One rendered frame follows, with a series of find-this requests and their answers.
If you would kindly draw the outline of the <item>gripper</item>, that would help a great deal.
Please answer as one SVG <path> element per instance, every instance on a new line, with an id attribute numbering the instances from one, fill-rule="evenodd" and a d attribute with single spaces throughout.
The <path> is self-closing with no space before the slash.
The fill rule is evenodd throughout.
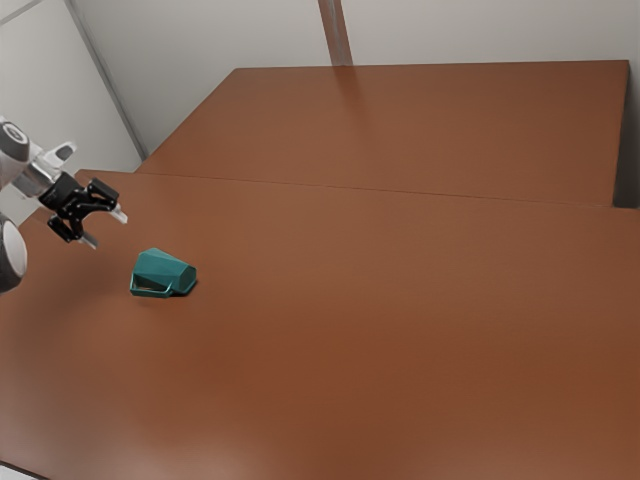
<path id="1" fill-rule="evenodd" d="M 81 204 L 85 204 L 83 209 L 87 214 L 106 212 L 119 223 L 128 223 L 128 216 L 119 203 L 119 193 L 98 178 L 93 178 L 85 190 L 73 176 L 63 172 L 54 184 L 38 197 L 38 201 L 54 212 L 47 225 L 66 243 L 79 242 L 92 249 L 99 245 L 97 239 L 84 229 L 83 221 L 86 215 L 77 213 Z"/>

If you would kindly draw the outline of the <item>teal faceted mug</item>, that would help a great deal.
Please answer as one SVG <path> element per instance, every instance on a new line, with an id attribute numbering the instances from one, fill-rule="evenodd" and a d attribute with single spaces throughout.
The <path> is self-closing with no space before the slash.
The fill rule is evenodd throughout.
<path id="1" fill-rule="evenodd" d="M 129 291 L 134 296 L 167 299 L 188 295 L 197 283 L 197 269 L 160 250 L 141 252 L 131 274 Z"/>

